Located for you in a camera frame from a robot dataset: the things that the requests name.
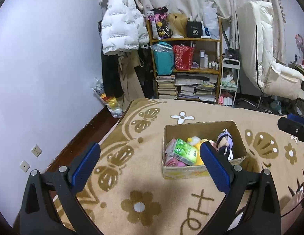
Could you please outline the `stack of books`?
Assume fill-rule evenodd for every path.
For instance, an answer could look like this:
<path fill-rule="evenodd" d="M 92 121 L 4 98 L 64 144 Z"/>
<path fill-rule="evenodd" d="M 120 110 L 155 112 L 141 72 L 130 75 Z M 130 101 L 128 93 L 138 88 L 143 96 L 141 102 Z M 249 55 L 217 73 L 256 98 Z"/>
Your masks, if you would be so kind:
<path fill-rule="evenodd" d="M 157 93 L 159 99 L 176 99 L 175 75 L 157 76 Z"/>

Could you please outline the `upper wall outlet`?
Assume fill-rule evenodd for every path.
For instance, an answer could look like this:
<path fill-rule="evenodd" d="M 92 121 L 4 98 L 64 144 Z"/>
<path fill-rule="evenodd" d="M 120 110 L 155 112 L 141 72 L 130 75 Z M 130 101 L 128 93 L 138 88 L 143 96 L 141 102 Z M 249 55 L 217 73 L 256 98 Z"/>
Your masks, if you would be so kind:
<path fill-rule="evenodd" d="M 31 149 L 31 152 L 36 158 L 38 158 L 40 156 L 40 154 L 42 153 L 42 149 L 38 145 L 35 145 Z"/>

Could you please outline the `black box marked 40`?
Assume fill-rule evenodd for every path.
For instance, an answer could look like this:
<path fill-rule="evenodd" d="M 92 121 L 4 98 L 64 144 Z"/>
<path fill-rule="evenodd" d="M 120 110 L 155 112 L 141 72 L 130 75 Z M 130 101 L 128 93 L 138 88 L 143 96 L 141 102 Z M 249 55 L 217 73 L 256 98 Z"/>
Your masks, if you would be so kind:
<path fill-rule="evenodd" d="M 188 38 L 201 38 L 203 36 L 202 23 L 200 21 L 188 21 L 186 30 Z"/>

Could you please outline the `teal bag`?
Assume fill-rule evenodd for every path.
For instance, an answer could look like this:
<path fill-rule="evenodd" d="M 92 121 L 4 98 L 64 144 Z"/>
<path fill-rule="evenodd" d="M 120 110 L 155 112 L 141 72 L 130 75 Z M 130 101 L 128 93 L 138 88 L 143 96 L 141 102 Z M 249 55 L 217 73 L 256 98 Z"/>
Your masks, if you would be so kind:
<path fill-rule="evenodd" d="M 173 47 L 161 41 L 151 45 L 150 48 L 153 51 L 157 74 L 159 76 L 170 75 L 174 68 Z"/>

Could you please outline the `white-haired plush doll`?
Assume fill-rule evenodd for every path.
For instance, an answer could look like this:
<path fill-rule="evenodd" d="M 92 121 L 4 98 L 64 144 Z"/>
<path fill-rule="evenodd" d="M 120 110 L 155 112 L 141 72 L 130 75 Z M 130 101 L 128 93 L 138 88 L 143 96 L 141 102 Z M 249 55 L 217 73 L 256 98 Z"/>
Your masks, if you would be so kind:
<path fill-rule="evenodd" d="M 217 151 L 223 154 L 229 161 L 234 159 L 232 147 L 233 138 L 227 129 L 224 129 L 218 136 L 216 141 Z"/>

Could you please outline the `wooden bookshelf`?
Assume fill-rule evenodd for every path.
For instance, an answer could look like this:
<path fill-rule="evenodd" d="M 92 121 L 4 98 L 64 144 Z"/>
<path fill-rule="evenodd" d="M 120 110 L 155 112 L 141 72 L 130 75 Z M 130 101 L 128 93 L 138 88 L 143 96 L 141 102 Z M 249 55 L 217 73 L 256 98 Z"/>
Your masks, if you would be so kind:
<path fill-rule="evenodd" d="M 221 33 L 218 39 L 154 39 L 149 20 L 147 29 L 156 97 L 217 104 L 221 90 Z"/>

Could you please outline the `lower wall outlet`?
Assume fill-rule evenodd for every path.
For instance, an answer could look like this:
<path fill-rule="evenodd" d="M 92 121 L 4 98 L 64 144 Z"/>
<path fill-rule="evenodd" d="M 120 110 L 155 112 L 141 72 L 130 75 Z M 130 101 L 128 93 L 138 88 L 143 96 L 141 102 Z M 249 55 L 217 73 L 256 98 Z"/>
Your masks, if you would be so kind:
<path fill-rule="evenodd" d="M 26 162 L 26 161 L 22 161 L 21 164 L 20 164 L 20 168 L 25 172 L 27 173 L 29 168 L 30 168 L 30 165 Z"/>

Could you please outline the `black coat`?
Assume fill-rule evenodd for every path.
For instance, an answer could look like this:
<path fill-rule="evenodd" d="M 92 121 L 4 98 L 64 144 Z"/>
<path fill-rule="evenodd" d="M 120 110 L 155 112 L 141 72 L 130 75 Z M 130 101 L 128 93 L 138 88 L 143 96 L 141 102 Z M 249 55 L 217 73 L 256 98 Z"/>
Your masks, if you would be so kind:
<path fill-rule="evenodd" d="M 119 98 L 123 89 L 118 72 L 119 60 L 117 55 L 106 56 L 101 52 L 102 78 L 106 96 Z"/>

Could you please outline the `plastic bag of toys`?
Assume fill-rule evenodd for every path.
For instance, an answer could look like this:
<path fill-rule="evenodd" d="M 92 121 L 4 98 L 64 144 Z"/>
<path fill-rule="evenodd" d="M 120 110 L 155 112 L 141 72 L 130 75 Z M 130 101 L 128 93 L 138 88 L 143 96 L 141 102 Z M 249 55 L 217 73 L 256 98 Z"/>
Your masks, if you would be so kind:
<path fill-rule="evenodd" d="M 114 118 L 121 118 L 123 115 L 122 108 L 115 97 L 106 95 L 102 79 L 97 79 L 92 88 L 96 97 L 107 107 L 108 111 Z"/>

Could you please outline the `yellow plush dog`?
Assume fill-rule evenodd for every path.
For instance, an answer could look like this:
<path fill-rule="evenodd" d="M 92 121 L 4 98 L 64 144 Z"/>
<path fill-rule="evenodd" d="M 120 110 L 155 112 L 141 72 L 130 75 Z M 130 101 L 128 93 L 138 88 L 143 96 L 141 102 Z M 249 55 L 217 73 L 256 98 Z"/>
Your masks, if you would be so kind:
<path fill-rule="evenodd" d="M 202 143 L 208 142 L 208 141 L 209 141 L 208 139 L 200 139 L 197 136 L 189 137 L 187 139 L 187 143 L 197 149 L 197 160 L 196 160 L 195 165 L 204 165 L 202 158 L 200 157 L 200 148 L 201 148 Z"/>

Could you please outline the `white puffer jacket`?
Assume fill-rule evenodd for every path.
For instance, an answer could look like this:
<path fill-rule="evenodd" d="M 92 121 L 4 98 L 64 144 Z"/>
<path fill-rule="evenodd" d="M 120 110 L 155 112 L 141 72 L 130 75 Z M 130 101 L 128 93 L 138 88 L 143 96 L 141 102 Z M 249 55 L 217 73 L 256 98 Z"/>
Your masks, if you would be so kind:
<path fill-rule="evenodd" d="M 148 47 L 149 34 L 135 0 L 108 0 L 101 21 L 101 40 L 107 56 Z"/>

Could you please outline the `pink plush bear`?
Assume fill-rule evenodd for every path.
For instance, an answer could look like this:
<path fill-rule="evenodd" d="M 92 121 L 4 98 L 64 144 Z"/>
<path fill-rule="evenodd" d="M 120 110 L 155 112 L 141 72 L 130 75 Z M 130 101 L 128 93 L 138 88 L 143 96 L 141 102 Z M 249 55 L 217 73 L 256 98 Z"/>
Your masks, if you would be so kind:
<path fill-rule="evenodd" d="M 165 162 L 164 165 L 166 167 L 185 167 L 186 164 L 179 161 L 177 158 L 170 156 L 176 144 L 176 139 L 171 139 L 170 142 L 166 146 L 165 150 Z"/>

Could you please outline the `red patterned bag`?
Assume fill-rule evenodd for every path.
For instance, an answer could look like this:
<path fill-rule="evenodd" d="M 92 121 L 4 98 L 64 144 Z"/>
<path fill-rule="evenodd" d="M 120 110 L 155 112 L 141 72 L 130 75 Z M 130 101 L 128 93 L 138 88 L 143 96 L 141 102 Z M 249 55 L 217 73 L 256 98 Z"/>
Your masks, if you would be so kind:
<path fill-rule="evenodd" d="M 178 71 L 189 71 L 192 67 L 195 48 L 185 45 L 174 45 L 175 68 Z"/>

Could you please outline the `cardboard box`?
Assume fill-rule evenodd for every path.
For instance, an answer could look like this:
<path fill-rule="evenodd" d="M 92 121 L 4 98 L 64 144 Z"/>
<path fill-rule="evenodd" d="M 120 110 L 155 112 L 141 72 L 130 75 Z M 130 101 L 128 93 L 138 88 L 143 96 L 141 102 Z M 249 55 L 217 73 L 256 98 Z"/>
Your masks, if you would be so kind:
<path fill-rule="evenodd" d="M 227 129 L 233 138 L 233 160 L 228 160 L 223 154 L 218 153 L 216 141 L 219 134 Z M 165 150 L 171 139 L 182 139 L 187 143 L 189 137 L 197 136 L 200 139 L 208 139 L 208 142 L 201 144 L 200 157 L 204 165 L 193 165 L 185 167 L 166 167 Z M 207 176 L 210 172 L 217 172 L 222 177 L 225 176 L 223 163 L 231 165 L 240 165 L 247 156 L 246 148 L 239 129 L 234 121 L 214 121 L 206 123 L 193 123 L 181 125 L 166 125 L 163 137 L 163 157 L 162 157 L 162 175 L 165 179 L 189 179 Z"/>

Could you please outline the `cream padded chair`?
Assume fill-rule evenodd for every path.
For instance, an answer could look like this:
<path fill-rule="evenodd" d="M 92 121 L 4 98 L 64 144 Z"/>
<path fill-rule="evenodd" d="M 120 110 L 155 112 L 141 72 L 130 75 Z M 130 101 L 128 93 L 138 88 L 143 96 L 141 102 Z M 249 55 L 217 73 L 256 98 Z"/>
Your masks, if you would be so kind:
<path fill-rule="evenodd" d="M 241 66 L 251 83 L 263 94 L 304 100 L 304 76 L 276 62 L 273 52 L 273 6 L 249 1 L 236 9 Z"/>

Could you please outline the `white rolling cart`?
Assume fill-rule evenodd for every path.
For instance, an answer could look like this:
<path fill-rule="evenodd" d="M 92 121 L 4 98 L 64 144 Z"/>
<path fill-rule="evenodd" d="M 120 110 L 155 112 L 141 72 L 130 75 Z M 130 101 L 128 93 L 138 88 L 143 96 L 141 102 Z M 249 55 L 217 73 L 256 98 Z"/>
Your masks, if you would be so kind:
<path fill-rule="evenodd" d="M 221 81 L 219 86 L 218 104 L 234 107 L 239 88 L 241 64 L 239 60 L 223 58 L 221 63 Z"/>

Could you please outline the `green tissue pack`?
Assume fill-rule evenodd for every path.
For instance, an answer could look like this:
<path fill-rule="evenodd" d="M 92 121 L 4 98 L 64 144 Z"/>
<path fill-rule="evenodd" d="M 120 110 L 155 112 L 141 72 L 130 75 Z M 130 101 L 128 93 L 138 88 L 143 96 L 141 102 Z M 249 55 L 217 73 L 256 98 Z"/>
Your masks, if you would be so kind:
<path fill-rule="evenodd" d="M 198 149 L 178 138 L 170 156 L 188 166 L 193 166 L 197 162 Z"/>

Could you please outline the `beige patterned rug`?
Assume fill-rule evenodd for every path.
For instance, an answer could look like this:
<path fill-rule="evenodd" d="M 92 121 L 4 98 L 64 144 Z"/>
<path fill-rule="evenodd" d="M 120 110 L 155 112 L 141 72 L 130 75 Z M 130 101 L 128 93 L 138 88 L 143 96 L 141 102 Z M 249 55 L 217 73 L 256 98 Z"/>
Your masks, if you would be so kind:
<path fill-rule="evenodd" d="M 100 158 L 79 203 L 100 234 L 200 234 L 225 193 L 210 174 L 189 179 L 162 175 L 166 125 L 234 121 L 247 156 L 243 170 L 271 172 L 280 234 L 304 234 L 304 136 L 278 128 L 281 116 L 200 102 L 138 99 L 100 145 Z M 238 225 L 251 192 L 246 190 L 231 224 Z M 72 229 L 55 191 L 50 192 L 63 225 Z"/>

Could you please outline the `wall outlet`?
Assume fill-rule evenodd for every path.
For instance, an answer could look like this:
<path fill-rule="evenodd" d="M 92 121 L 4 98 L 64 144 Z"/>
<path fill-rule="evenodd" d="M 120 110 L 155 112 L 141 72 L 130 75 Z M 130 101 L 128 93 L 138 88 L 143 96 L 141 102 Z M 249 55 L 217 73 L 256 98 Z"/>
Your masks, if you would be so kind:
<path fill-rule="evenodd" d="M 25 172 L 27 173 L 29 168 L 30 168 L 30 165 L 26 162 L 26 161 L 22 161 L 21 164 L 20 164 L 20 168 Z"/>
<path fill-rule="evenodd" d="M 40 154 L 42 153 L 42 149 L 38 145 L 35 145 L 31 149 L 31 152 L 36 158 L 38 158 L 40 156 Z"/>

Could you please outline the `beige trench coat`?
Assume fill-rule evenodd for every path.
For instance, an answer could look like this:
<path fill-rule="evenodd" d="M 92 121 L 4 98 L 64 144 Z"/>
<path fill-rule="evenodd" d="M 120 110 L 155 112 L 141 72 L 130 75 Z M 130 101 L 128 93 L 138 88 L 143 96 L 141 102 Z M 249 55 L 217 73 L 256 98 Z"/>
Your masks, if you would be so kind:
<path fill-rule="evenodd" d="M 121 97 L 117 98 L 123 111 L 126 111 L 133 100 L 144 98 L 140 81 L 135 67 L 140 66 L 140 59 L 137 50 L 127 52 L 118 58 L 118 72 L 123 90 Z"/>

